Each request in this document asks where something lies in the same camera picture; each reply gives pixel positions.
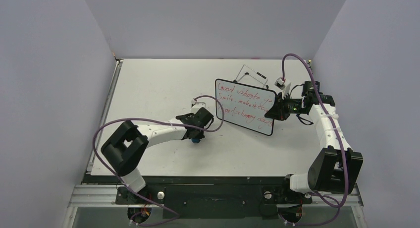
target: screw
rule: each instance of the screw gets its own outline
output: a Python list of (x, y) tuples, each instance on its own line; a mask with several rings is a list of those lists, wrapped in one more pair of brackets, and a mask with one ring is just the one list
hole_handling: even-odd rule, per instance
[(264, 198), (265, 199), (271, 199), (271, 197), (272, 197), (271, 192), (267, 191), (267, 192), (264, 193)]

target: red handwritten text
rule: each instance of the red handwritten text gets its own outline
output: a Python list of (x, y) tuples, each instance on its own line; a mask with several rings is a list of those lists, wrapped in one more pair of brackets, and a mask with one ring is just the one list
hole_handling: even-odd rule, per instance
[(264, 112), (267, 112), (268, 110), (270, 110), (270, 108), (266, 108), (266, 107), (264, 107), (264, 105), (267, 102), (271, 103), (272, 101), (273, 100), (266, 99), (264, 102), (260, 103), (260, 105), (258, 106), (258, 109), (263, 110)]
[(251, 115), (251, 114), (249, 114), (249, 113), (246, 113), (246, 112), (245, 112), (245, 110), (242, 110), (242, 111), (238, 111), (238, 110), (236, 110), (236, 107), (235, 107), (234, 109), (224, 108), (224, 109), (223, 109), (223, 111), (224, 111), (225, 115), (226, 115), (226, 114), (229, 114), (229, 115), (231, 115), (231, 116), (238, 115), (238, 116), (243, 117), (244, 119), (246, 119), (246, 121), (245, 121), (245, 122), (246, 122), (247, 124), (249, 124), (249, 123), (253, 122), (253, 121), (254, 121), (254, 119), (256, 118), (256, 116)]
[(218, 85), (217, 85), (217, 89), (218, 90), (221, 90), (221, 91), (226, 91), (226, 92), (233, 92), (233, 90), (235, 89), (235, 85), (233, 85), (233, 88), (228, 88), (228, 87), (224, 87), (223, 86), (224, 84), (223, 83), (219, 83)]
[(244, 91), (243, 89), (242, 90), (237, 90), (236, 91), (238, 94), (240, 94), (240, 95), (242, 95), (242, 96), (244, 96), (244, 97), (246, 97), (246, 98), (249, 98), (249, 99), (260, 99), (260, 97), (258, 96), (258, 93), (255, 93), (255, 94), (252, 94), (252, 93), (248, 93), (248, 89), (246, 90), (246, 91)]
[(232, 94), (229, 94), (227, 97), (224, 97), (224, 96), (222, 96), (222, 93), (219, 93), (219, 97), (217, 99), (233, 102)]
[(261, 129), (265, 126), (273, 127), (273, 121), (272, 120), (266, 120), (265, 117), (260, 117), (257, 120), (262, 122), (262, 124), (258, 126), (258, 129)]
[(254, 108), (254, 109), (257, 108), (257, 104), (256, 103), (251, 104), (249, 102), (249, 100), (247, 100), (246, 102), (245, 101), (242, 101), (242, 100), (239, 100), (238, 103), (244, 104), (244, 105), (249, 106), (249, 107)]

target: white knob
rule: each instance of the white knob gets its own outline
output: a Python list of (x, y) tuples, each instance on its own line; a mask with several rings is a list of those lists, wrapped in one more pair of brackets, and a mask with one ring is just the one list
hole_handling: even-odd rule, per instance
[(272, 197), (271, 192), (266, 191), (266, 192), (264, 193), (264, 198), (265, 198), (265, 199), (271, 199), (271, 197)]
[(165, 197), (165, 193), (164, 193), (164, 192), (158, 192), (158, 194), (157, 194), (157, 198), (158, 198), (159, 200), (162, 200), (164, 197)]

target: black joint housing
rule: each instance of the black joint housing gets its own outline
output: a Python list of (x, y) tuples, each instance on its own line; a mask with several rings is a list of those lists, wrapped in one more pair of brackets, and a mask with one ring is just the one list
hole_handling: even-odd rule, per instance
[(290, 106), (286, 103), (286, 101), (282, 98), (282, 93), (279, 93), (275, 96), (274, 105), (271, 109), (269, 109), (264, 117), (271, 118), (274, 120), (286, 120), (290, 116)]
[[(188, 113), (185, 115), (179, 115), (175, 119), (180, 120), (185, 125), (193, 125), (196, 127), (204, 128), (212, 119), (213, 114), (211, 114), (207, 109), (200, 108), (195, 114)], [(202, 139), (204, 138), (204, 132), (202, 130), (194, 129), (191, 127), (185, 127), (187, 133), (185, 133), (184, 138), (182, 139)]]
[[(349, 193), (351, 193), (362, 168), (363, 156), (361, 153), (354, 152), (351, 148), (348, 148), (346, 151), (346, 162), (349, 176)], [(344, 170), (342, 168), (340, 150), (335, 150), (332, 146), (321, 150), (309, 168), (308, 184), (312, 191), (344, 193)]]
[[(127, 147), (124, 142), (131, 142)], [(101, 152), (118, 176), (133, 171), (147, 148), (149, 141), (131, 121), (123, 122), (101, 147)]]
[(315, 89), (319, 93), (319, 86), (320, 86), (320, 83), (318, 81), (315, 81), (315, 88), (313, 87), (311, 81), (305, 81), (303, 83), (303, 88), (302, 88), (302, 97), (306, 96), (309, 93), (315, 93)]

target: cable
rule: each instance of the cable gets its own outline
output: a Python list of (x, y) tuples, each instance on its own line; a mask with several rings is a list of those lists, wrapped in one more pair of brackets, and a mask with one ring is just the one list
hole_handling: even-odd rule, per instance
[[(151, 200), (152, 199), (152, 194), (150, 194), (149, 193), (149, 199)], [(149, 214), (149, 212), (147, 211), (147, 209), (146, 209), (146, 205), (147, 205), (147, 202), (145, 202), (145, 205), (143, 206), (143, 211), (144, 211), (144, 213), (149, 217), (150, 216), (150, 214)]]
[(293, 99), (292, 98), (292, 92), (293, 92), (293, 90), (295, 89), (295, 88), (297, 88), (297, 87), (299, 87), (299, 86), (303, 86), (304, 84), (302, 83), (302, 84), (298, 84), (298, 85), (295, 85), (293, 88), (292, 88), (292, 90), (290, 90), (290, 93), (289, 93), (289, 95), (290, 95), (290, 99)]
[(117, 183), (115, 184), (115, 189), (117, 189), (117, 191), (118, 191), (118, 182), (120, 182), (120, 181), (117, 181)]
[[(324, 196), (324, 197), (329, 198), (329, 199), (335, 201), (337, 204), (339, 204), (339, 202), (333, 197), (330, 197), (330, 196)], [(333, 222), (338, 217), (339, 214), (340, 214), (340, 208), (337, 209), (337, 213), (335, 213), (333, 218), (331, 218), (328, 221), (321, 222), (321, 223), (292, 223), (292, 222), (289, 222), (286, 219), (284, 219), (284, 217), (281, 214), (280, 214), (280, 217), (284, 220), (284, 224), (289, 224), (289, 225), (293, 225), (293, 226), (318, 227), (318, 226), (323, 226), (323, 225), (326, 225), (328, 223)]]
[(300, 114), (296, 114), (296, 117), (298, 118), (298, 120), (299, 120), (299, 121), (300, 121), (303, 125), (313, 125), (313, 124), (314, 124), (312, 121), (307, 120), (307, 119), (305, 119), (305, 118), (301, 117), (301, 115), (300, 115)]
[(299, 216), (300, 216), (300, 217), (301, 217), (301, 216), (302, 216), (302, 214), (303, 214), (303, 201), (302, 201), (302, 200), (301, 200), (301, 207), (299, 208), (298, 213), (299, 213)]
[[(107, 127), (107, 126), (109, 126), (109, 125), (111, 125), (111, 124), (115, 124), (115, 123), (118, 123), (118, 122), (122, 122), (122, 121), (127, 121), (127, 120), (135, 120), (135, 121), (146, 121), (146, 122), (151, 122), (151, 123), (156, 123), (156, 124), (161, 124), (161, 125), (170, 125), (170, 126), (180, 126), (180, 127), (189, 127), (189, 128), (194, 128), (194, 129), (197, 129), (197, 130), (202, 130), (202, 131), (206, 131), (206, 132), (215, 132), (215, 131), (218, 131), (221, 127), (222, 127), (222, 125), (223, 125), (223, 122), (224, 122), (224, 110), (223, 110), (223, 106), (222, 106), (222, 104), (220, 103), (220, 101), (218, 100), (218, 99), (216, 99), (215, 97), (213, 97), (213, 96), (210, 96), (210, 95), (201, 95), (201, 96), (198, 96), (198, 97), (196, 97), (196, 98), (194, 98), (194, 100), (196, 101), (197, 99), (199, 99), (199, 98), (211, 98), (211, 99), (214, 99), (218, 104), (219, 104), (219, 106), (220, 106), (220, 109), (221, 109), (221, 111), (222, 111), (222, 120), (221, 120), (221, 123), (220, 123), (220, 125), (219, 125), (219, 127), (217, 127), (216, 129), (214, 129), (214, 130), (208, 130), (208, 129), (203, 129), (203, 128), (200, 128), (200, 127), (197, 127), (197, 126), (193, 126), (193, 125), (185, 125), (185, 124), (171, 124), (171, 123), (168, 123), (168, 122), (162, 122), (162, 121), (158, 121), (158, 120), (152, 120), (152, 119), (146, 119), (146, 118), (137, 118), (137, 117), (130, 117), (130, 118), (121, 118), (121, 119), (117, 119), (117, 120), (113, 120), (113, 121), (110, 121), (110, 122), (107, 122), (107, 123), (105, 123), (105, 124), (103, 124), (102, 126), (100, 126), (96, 131), (95, 131), (95, 133), (94, 133), (94, 135), (93, 135), (93, 140), (92, 140), (92, 147), (93, 147), (93, 151), (94, 151), (94, 153), (95, 153), (95, 156), (98, 158), (98, 160), (105, 166), (105, 168), (107, 168), (109, 171), (111, 171), (111, 173), (119, 180), (119, 181), (121, 181), (121, 183), (125, 186), (125, 188), (128, 190), (128, 191), (130, 191), (131, 193), (133, 193), (134, 195), (136, 195), (136, 196), (138, 196), (139, 198), (141, 198), (142, 200), (144, 200), (144, 201), (146, 201), (146, 202), (149, 202), (149, 203), (152, 203), (152, 204), (154, 204), (154, 205), (156, 205), (156, 206), (158, 206), (158, 207), (160, 207), (160, 208), (163, 208), (164, 210), (167, 210), (167, 211), (169, 211), (169, 212), (171, 212), (171, 213), (173, 213), (173, 214), (175, 214), (176, 216), (175, 217), (173, 217), (173, 218), (171, 218), (171, 219), (168, 219), (168, 220), (165, 220), (165, 221), (161, 221), (161, 222), (157, 222), (157, 223), (153, 223), (153, 224), (139, 224), (139, 226), (141, 226), (141, 227), (151, 227), (151, 226), (156, 226), (156, 225), (161, 225), (161, 224), (164, 224), (164, 223), (167, 223), (167, 222), (170, 222), (170, 221), (173, 221), (173, 220), (176, 220), (176, 219), (178, 219), (179, 217), (180, 217), (180, 215), (176, 212), (176, 211), (174, 211), (174, 210), (172, 210), (172, 209), (170, 209), (170, 208), (168, 208), (168, 207), (165, 207), (165, 206), (163, 206), (162, 204), (159, 204), (159, 203), (157, 203), (157, 202), (155, 202), (155, 201), (152, 201), (152, 200), (150, 200), (150, 199), (148, 199), (148, 198), (146, 198), (146, 197), (144, 197), (144, 196), (142, 196), (142, 195), (140, 195), (140, 194), (138, 194), (137, 192), (135, 192), (133, 189), (131, 189), (129, 186), (127, 186), (124, 182), (123, 182), (123, 180), (122, 180), (122, 178), (120, 177), (120, 176), (118, 176), (118, 174), (109, 166), (109, 165), (107, 165), (106, 163), (105, 163), (105, 161), (101, 158), (101, 156), (99, 156), (99, 153), (98, 153), (98, 149), (96, 148), (96, 145), (95, 145), (95, 141), (96, 141), (96, 138), (97, 138), (97, 136), (98, 136), (98, 134), (99, 134), (99, 132), (101, 132), (105, 127)], [(131, 217), (131, 219), (130, 219), (130, 223), (131, 223), (131, 221), (136, 217), (138, 215), (138, 213), (136, 213), (136, 214), (134, 214), (132, 217)]]
[[(284, 79), (284, 60), (288, 57), (288, 56), (293, 56), (293, 57), (295, 57), (295, 58), (297, 58), (298, 60), (300, 60), (300, 62), (302, 62), (302, 64), (305, 66), (305, 68), (306, 68), (306, 71), (308, 72), (308, 74), (309, 74), (309, 77), (311, 78), (311, 82), (312, 82), (312, 85), (316, 85), (315, 84), (315, 79), (314, 79), (314, 75), (312, 74), (312, 70), (309, 68), (309, 66), (308, 66), (308, 64), (300, 57), (300, 56), (298, 56), (297, 54), (293, 54), (293, 53), (289, 53), (289, 54), (286, 54), (284, 57), (283, 57), (283, 60), (282, 60), (282, 62), (281, 62), (281, 68), (282, 68), (282, 72), (283, 72), (283, 79)], [(319, 96), (319, 93), (318, 93), (318, 90), (315, 90), (315, 95), (316, 95), (316, 98), (318, 99), (318, 102), (319, 102), (319, 104), (321, 105), (321, 107), (322, 107), (322, 110), (324, 111), (324, 113), (326, 114), (326, 115), (328, 115), (329, 113), (328, 113), (328, 110), (325, 108), (325, 106), (324, 106), (324, 103), (322, 102), (322, 100), (321, 100), (321, 97)], [(335, 137), (337, 137), (337, 139), (338, 139), (338, 144), (340, 145), (340, 150), (341, 150), (341, 159), (342, 159), (342, 161), (343, 161), (343, 171), (344, 171), (344, 195), (343, 195), (343, 199), (341, 200), (341, 202), (338, 204), (338, 205), (334, 205), (334, 204), (332, 204), (332, 203), (330, 203), (330, 202), (328, 202), (328, 201), (326, 201), (325, 199), (323, 199), (323, 197), (320, 195), (320, 198), (326, 203), (326, 204), (328, 204), (329, 206), (331, 206), (331, 207), (334, 207), (334, 208), (340, 208), (340, 207), (342, 207), (343, 205), (344, 205), (344, 203), (346, 203), (346, 200), (347, 200), (347, 194), (349, 193), (349, 173), (348, 173), (348, 171), (347, 171), (347, 161), (346, 161), (346, 152), (344, 151), (344, 145), (343, 145), (343, 141), (341, 140), (341, 136), (340, 136), (340, 134), (338, 133), (338, 130), (337, 130), (337, 126), (336, 126), (336, 124), (335, 124), (335, 122), (334, 122), (334, 119), (331, 117), (331, 116), (329, 116), (328, 117), (329, 118), (329, 120), (330, 120), (330, 122), (331, 122), (331, 125), (332, 125), (332, 128), (334, 129), (334, 132), (335, 132)]]

